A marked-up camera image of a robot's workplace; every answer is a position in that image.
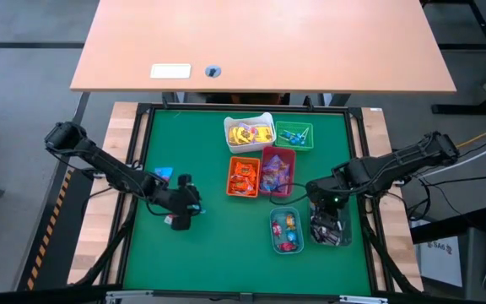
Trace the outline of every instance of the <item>green container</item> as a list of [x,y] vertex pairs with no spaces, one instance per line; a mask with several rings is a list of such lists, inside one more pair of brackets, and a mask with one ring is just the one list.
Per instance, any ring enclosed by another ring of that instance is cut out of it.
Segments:
[[[308,128],[308,132],[305,137],[305,144],[291,144],[286,131],[292,134],[303,134]],[[277,122],[275,123],[275,131],[277,132],[277,140],[275,145],[277,147],[283,147],[288,149],[294,149],[297,151],[308,151],[314,148],[314,139],[312,138],[312,123],[305,122]]]

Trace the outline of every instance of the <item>white basket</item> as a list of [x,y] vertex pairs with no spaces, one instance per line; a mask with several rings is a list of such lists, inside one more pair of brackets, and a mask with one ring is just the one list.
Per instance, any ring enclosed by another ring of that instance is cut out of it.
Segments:
[[[270,143],[254,143],[254,144],[242,144],[242,145],[231,145],[229,131],[231,127],[237,127],[240,122],[248,126],[267,126],[272,130],[272,141]],[[275,132],[275,124],[273,123],[273,117],[270,113],[265,112],[259,117],[250,117],[243,119],[233,119],[232,117],[226,117],[224,119],[224,136],[226,137],[226,144],[228,145],[229,151],[238,154],[252,151],[260,151],[265,147],[272,146],[275,140],[277,140],[277,133]]]

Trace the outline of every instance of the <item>green table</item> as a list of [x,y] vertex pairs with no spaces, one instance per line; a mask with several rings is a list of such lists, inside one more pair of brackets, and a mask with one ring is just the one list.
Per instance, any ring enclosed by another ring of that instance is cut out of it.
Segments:
[[[350,246],[329,247],[313,242],[305,199],[292,204],[301,215],[305,248],[299,254],[279,255],[272,248],[268,223],[270,211],[277,206],[262,195],[258,198],[226,195],[232,154],[224,139],[223,120],[227,116],[243,118],[259,114],[155,111],[145,169],[174,167],[172,187],[178,175],[192,174],[206,213],[192,218],[189,231],[173,231],[164,218],[152,216],[145,204],[138,204],[123,289],[370,295],[355,199],[350,201],[353,221]],[[272,114],[275,121],[313,123],[315,147],[297,152],[295,182],[306,183],[327,176],[333,166],[349,160],[344,115]],[[262,152],[241,156],[261,158]],[[290,198],[304,192],[295,187]]]

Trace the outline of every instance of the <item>wooden table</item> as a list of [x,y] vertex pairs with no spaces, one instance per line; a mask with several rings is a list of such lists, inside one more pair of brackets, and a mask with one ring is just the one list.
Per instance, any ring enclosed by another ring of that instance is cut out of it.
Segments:
[[[160,63],[190,77],[151,79]],[[418,0],[101,0],[71,89],[456,90]]]
[[[103,149],[114,155],[117,159],[125,161],[131,137],[132,127],[136,116],[137,103],[117,102],[111,115],[108,130],[105,136]],[[386,122],[383,112],[380,109],[362,109],[364,117],[364,128],[367,136],[367,143],[371,155],[383,155],[391,152],[389,136],[387,134]],[[138,143],[136,148],[135,159],[138,159],[140,148],[143,142],[147,116],[143,116],[141,127],[139,129]],[[362,155],[361,144],[359,141],[358,125],[353,118],[352,127],[354,129],[354,139],[356,143],[357,155]],[[95,180],[91,192],[97,192],[107,187],[106,181]],[[398,188],[392,188],[390,192],[401,195]],[[68,283],[73,283],[81,279],[87,269],[93,265],[105,249],[110,233],[111,222],[114,217],[117,193],[109,191],[90,199],[82,230],[78,239],[76,252],[74,253],[73,265],[68,276]],[[126,201],[123,218],[127,215],[130,199]],[[413,250],[412,238],[408,227],[405,208],[403,203],[397,198],[385,196],[380,204],[383,230],[386,236],[388,252],[399,267],[399,269],[408,277],[410,282],[423,289],[419,275],[419,267]],[[378,255],[373,250],[373,259],[375,261],[375,271],[380,290],[385,289],[384,275]],[[112,259],[111,271],[109,273],[109,282],[116,281],[116,271],[120,251],[118,250]]]

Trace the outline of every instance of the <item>gray floor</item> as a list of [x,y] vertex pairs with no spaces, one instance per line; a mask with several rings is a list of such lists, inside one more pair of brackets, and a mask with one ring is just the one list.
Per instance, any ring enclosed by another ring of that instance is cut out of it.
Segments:
[[[97,2],[0,0],[0,41],[84,41]],[[486,18],[486,1],[478,4]],[[483,41],[468,8],[428,6],[425,13],[439,42]],[[42,140],[55,122],[72,117],[78,103],[79,94],[70,92],[68,86],[79,56],[80,50],[0,50],[0,187],[6,190],[0,198],[0,290],[13,289],[56,164],[43,150]],[[486,53],[448,52],[444,58],[458,89],[454,95],[355,95],[348,105],[383,108],[394,147],[418,141],[433,130],[450,134],[458,143],[486,131],[486,117],[445,117],[430,112],[429,105],[436,102],[473,104],[486,97],[479,88],[486,80]],[[102,144],[116,100],[158,101],[159,95],[93,94],[83,125],[98,144]],[[430,180],[485,174],[486,160],[481,159]],[[486,204],[485,182],[450,184],[444,190],[461,212]],[[413,184],[403,194],[414,204],[424,192]],[[455,212],[437,193],[429,215],[442,219]]]

